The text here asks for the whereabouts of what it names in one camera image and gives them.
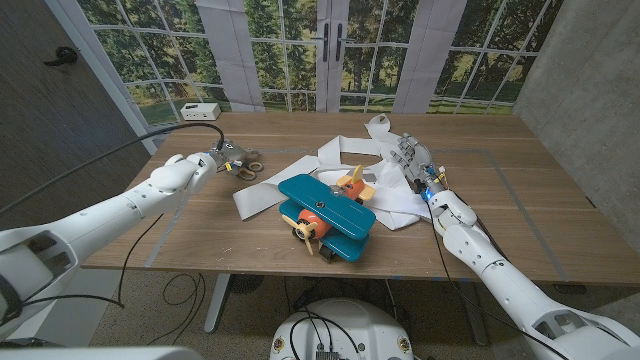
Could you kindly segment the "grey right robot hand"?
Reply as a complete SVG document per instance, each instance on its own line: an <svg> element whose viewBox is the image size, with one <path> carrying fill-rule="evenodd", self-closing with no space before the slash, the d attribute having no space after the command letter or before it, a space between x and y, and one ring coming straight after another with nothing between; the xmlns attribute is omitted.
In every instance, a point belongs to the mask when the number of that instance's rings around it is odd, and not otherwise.
<svg viewBox="0 0 640 360"><path fill-rule="evenodd" d="M415 137L404 133L398 139L398 149L391 150L390 154L409 181L414 193L427 192L432 195L445 190L436 176L431 153Z"/></svg>

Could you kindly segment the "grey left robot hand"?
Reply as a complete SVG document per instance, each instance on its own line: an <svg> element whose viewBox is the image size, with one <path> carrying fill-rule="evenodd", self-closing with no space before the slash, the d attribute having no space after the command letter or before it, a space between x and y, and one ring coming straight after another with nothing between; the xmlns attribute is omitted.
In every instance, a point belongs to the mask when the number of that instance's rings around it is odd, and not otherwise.
<svg viewBox="0 0 640 360"><path fill-rule="evenodd" d="M220 140L212 144L209 155L217 167L247 181L253 180L264 166L258 161L260 153L251 148L242 148L231 140Z"/></svg>

